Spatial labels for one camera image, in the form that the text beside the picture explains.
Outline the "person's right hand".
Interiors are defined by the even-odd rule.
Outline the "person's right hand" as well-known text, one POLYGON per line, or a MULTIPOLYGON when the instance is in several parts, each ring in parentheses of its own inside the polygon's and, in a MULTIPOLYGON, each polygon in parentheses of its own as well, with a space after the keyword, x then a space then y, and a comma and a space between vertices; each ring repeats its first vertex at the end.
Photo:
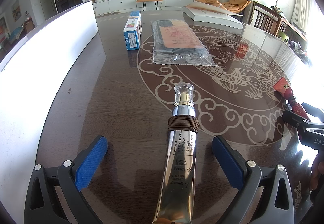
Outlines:
POLYGON ((317 188, 319 178, 324 173, 323 164, 323 153, 318 152, 312 167, 311 167, 311 178, 310 178, 310 189, 315 190, 317 188))

